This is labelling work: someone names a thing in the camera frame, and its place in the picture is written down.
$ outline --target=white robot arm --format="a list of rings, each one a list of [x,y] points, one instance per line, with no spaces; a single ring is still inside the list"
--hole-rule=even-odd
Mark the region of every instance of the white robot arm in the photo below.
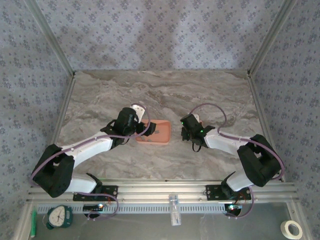
[[[146,129],[141,122],[144,113],[145,109],[138,104],[125,107],[116,120],[95,135],[71,145],[48,146],[35,166],[31,179],[52,198],[63,193],[100,193],[101,182],[95,176],[73,173],[74,168],[94,155],[123,145],[125,139],[135,137],[132,136],[134,133],[145,136],[152,134],[156,124],[151,122]]]
[[[242,169],[227,176],[221,183],[222,192],[227,198],[233,198],[238,192],[252,185],[263,187],[275,174],[281,170],[279,161],[269,151],[251,143],[259,143],[274,151],[265,137],[256,134],[254,137],[236,136],[213,126],[203,127],[197,114],[188,114],[181,120],[183,125],[181,135],[183,141],[192,141],[194,145],[218,149],[239,156]]]

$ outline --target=white tape roll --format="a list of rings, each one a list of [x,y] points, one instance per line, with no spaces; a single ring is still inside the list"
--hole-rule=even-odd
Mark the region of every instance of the white tape roll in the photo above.
[[[298,228],[298,234],[297,235],[293,235],[290,231],[289,231],[289,226],[293,225],[296,226]],[[281,232],[283,234],[283,236],[285,236],[287,239],[292,239],[292,240],[299,240],[300,238],[302,238],[302,228],[301,226],[296,222],[296,221],[284,221],[283,223],[281,223],[280,226]]]

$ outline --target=dial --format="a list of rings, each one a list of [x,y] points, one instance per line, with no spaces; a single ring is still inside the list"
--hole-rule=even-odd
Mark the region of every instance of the dial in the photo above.
[[[61,227],[65,221],[65,207],[56,207],[49,215],[49,222],[54,227]]]

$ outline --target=green marker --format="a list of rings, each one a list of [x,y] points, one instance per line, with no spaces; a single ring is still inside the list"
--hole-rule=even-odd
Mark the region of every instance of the green marker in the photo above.
[[[30,237],[34,238],[36,236],[36,223],[37,223],[37,210],[34,207],[31,216],[31,230],[30,230]]]

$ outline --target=patterned wallpaper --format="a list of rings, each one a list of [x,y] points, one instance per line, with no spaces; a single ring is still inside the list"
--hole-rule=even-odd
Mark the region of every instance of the patterned wallpaper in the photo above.
[[[70,78],[24,1],[0,8],[0,239],[8,240]]]
[[[37,2],[74,70],[246,70],[283,1]]]
[[[286,177],[320,239],[320,2],[298,1],[255,78]]]

